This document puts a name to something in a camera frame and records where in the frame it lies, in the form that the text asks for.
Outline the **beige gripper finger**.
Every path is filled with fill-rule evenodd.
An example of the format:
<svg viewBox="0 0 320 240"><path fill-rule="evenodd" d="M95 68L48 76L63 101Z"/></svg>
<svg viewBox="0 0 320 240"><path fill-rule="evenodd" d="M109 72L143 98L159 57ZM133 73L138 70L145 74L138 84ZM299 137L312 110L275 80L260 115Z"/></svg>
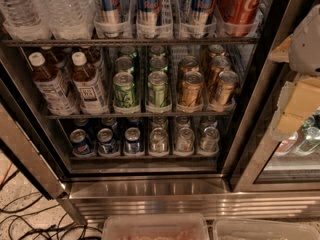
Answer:
<svg viewBox="0 0 320 240"><path fill-rule="evenodd" d="M301 76L297 81L286 81L280 91L277 110L271 121L272 139L283 141L291 137L319 108L319 77Z"/></svg>
<svg viewBox="0 0 320 240"><path fill-rule="evenodd" d="M284 39L275 49L271 51L271 53L268 55L268 59L277 63L288 63L291 39L291 35Z"/></svg>

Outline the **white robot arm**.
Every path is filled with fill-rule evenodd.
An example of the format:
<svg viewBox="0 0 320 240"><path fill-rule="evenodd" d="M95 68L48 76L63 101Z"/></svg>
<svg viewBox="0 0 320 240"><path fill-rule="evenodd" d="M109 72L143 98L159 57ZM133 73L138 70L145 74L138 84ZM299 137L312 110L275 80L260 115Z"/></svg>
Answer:
<svg viewBox="0 0 320 240"><path fill-rule="evenodd" d="M282 141L320 107L320 5L310 10L268 59L287 63L299 74L297 80L286 81L282 87L271 121L272 139Z"/></svg>

